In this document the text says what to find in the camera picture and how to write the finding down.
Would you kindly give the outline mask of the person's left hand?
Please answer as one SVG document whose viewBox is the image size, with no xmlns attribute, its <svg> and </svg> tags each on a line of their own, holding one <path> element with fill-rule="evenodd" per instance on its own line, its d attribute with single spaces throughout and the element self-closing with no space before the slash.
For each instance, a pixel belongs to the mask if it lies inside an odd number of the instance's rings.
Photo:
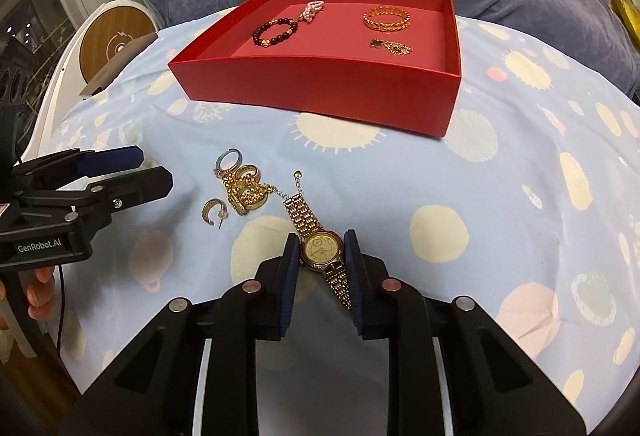
<svg viewBox="0 0 640 436">
<path fill-rule="evenodd" d="M 53 318 L 55 311 L 55 283 L 52 267 L 28 271 L 26 287 L 27 312 L 30 318 L 46 322 Z"/>
</svg>

